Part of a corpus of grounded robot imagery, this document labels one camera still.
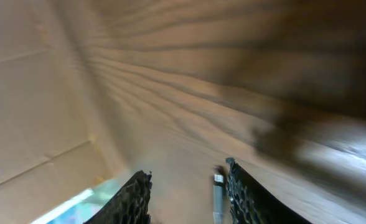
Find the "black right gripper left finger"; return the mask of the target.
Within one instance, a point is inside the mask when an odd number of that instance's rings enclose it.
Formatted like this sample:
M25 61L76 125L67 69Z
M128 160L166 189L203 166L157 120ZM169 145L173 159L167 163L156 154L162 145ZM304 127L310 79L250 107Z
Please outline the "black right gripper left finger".
M117 193L84 224L150 224L148 204L152 173L137 171Z

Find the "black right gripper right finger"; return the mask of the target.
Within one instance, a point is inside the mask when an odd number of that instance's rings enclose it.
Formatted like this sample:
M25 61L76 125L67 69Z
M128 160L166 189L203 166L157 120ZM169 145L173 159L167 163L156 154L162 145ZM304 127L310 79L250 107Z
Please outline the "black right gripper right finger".
M255 180L234 158L226 158L227 197L234 224L311 224L279 201Z

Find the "blue smartphone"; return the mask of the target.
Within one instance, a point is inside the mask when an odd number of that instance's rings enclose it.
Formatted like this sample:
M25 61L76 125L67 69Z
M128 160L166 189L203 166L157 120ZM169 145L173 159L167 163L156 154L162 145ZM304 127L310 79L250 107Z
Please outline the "blue smartphone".
M70 198L32 224L82 224L99 212L121 186L115 179L106 180Z

